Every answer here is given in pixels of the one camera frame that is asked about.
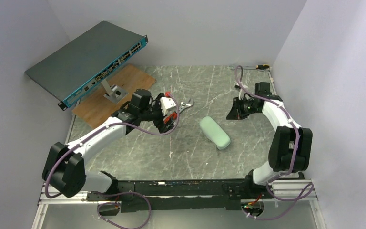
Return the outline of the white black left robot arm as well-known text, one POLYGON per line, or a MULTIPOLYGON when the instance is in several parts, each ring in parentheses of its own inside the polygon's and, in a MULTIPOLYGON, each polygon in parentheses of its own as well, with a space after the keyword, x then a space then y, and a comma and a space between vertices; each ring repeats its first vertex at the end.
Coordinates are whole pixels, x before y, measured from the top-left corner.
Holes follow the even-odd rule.
POLYGON ((110 196, 120 192, 119 181, 110 173, 88 173, 86 164, 111 142, 123 138, 132 130, 146 132, 141 122, 153 122, 156 135, 170 134, 179 118, 170 119, 168 113, 179 109, 171 93, 160 93, 156 98, 145 89, 136 90, 131 100, 125 102, 99 127, 87 135, 67 144, 60 142, 51 146, 43 169, 45 195, 56 198, 64 195, 71 198, 81 191, 91 191, 110 196))

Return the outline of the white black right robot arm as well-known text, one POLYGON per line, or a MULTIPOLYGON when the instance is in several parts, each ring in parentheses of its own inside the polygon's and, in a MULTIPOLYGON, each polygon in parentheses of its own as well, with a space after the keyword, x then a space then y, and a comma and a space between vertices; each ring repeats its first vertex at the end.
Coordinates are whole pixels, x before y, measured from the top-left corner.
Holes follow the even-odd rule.
POLYGON ((313 132, 303 128, 292 119, 280 96, 272 94, 270 84, 255 84, 254 94, 246 92, 246 86, 238 83, 239 95, 233 98, 233 105, 227 120, 243 120, 252 114, 263 114, 275 133, 268 160, 245 177, 242 187, 246 194, 266 194, 266 185, 283 175, 305 171, 309 167, 313 132))

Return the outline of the mint green umbrella case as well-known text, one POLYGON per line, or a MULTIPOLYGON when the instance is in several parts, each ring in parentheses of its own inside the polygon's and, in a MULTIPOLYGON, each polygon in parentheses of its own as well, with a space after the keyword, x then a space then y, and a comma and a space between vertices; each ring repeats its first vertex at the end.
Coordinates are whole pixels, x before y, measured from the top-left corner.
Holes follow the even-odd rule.
POLYGON ((204 117, 199 126, 203 134, 216 146, 219 150, 226 149, 231 139, 228 134, 209 116, 204 117))

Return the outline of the grey blue network switch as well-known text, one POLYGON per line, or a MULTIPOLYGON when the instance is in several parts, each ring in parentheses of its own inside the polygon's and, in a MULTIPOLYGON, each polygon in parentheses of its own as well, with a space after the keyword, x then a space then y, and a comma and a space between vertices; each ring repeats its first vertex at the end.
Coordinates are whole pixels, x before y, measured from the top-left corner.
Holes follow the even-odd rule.
POLYGON ((148 43, 139 35, 101 21, 25 71, 65 111, 148 43))

